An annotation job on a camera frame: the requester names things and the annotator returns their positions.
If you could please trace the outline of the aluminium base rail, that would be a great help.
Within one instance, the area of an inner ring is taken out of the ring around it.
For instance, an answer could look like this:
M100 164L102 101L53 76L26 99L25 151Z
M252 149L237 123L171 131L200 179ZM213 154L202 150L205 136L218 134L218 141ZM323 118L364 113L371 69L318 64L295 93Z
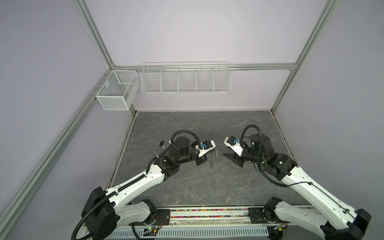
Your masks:
M106 235L110 235L111 232L121 226L144 222L151 213L156 213L158 209L171 210L171 220L168 227L248 226L254 225L247 216L248 208L252 207L263 208L262 206L176 206L157 208L150 200L143 200L138 204L127 204L125 206L106 203L101 204L94 210L85 208L82 212L83 219L79 222L77 228L86 227L91 234L104 231ZM163 225L155 226L158 228L165 227Z

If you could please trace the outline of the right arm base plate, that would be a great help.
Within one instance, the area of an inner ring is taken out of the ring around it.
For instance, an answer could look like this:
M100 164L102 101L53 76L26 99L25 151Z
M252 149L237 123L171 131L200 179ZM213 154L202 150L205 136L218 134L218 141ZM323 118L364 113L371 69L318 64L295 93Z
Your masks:
M247 216L250 218L252 224L283 224L284 221L280 220L275 212L270 209L264 208L248 208Z

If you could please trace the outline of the key with black tag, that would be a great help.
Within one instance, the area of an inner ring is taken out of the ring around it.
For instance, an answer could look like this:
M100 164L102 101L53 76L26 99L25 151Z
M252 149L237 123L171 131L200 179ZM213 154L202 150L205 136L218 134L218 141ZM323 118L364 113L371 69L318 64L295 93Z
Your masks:
M165 148L167 147L167 145L165 145L165 141L161 141L161 142L159 143L159 147L160 147L161 149L165 149Z

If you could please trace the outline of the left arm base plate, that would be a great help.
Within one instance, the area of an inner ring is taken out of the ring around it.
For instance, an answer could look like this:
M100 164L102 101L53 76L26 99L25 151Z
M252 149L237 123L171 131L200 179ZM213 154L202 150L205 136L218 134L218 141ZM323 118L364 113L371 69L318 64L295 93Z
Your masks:
M156 213L151 213L144 222L136 222L135 226L168 226L171 220L170 209L158 209Z

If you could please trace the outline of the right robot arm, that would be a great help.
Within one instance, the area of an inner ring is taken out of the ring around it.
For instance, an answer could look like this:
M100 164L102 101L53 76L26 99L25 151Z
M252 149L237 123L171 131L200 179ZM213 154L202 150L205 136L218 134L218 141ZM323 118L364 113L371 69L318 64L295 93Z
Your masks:
M226 137L224 144L233 151L225 157L237 166L243 167L245 162L253 163L269 182L295 190L319 211L311 213L273 197L262 211L249 212L250 218L269 223L289 222L324 240L361 240L364 237L372 216L366 210L354 209L332 195L288 155L276 153L270 138L258 126L246 126L239 138Z

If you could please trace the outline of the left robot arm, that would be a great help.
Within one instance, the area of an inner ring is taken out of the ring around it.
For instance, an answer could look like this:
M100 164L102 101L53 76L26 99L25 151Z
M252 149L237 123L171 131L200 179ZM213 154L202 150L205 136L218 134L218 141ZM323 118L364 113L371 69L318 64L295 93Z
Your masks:
M71 239L77 238L82 226L86 226L89 232L83 237L85 240L103 240L120 226L154 223L158 216L155 205L150 200L132 205L131 200L172 177L180 165L206 162L207 153L215 147L213 140L201 142L189 130L173 133L167 148L152 158L143 172L114 187L106 190L98 187L90 193Z

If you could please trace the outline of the white mesh box basket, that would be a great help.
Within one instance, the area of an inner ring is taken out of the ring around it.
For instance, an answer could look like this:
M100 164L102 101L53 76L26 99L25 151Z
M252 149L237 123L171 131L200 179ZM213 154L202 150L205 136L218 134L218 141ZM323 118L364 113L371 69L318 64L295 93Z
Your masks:
M136 71L112 70L96 97L104 110L129 111L138 88Z

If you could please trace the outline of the metal ring disc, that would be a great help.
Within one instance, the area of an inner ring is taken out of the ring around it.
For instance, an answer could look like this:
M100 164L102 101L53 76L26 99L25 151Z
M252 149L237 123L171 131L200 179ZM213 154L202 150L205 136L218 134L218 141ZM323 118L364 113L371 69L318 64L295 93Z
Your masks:
M214 163L218 157L218 150L212 150L211 157L210 157L210 169L212 170L214 167Z

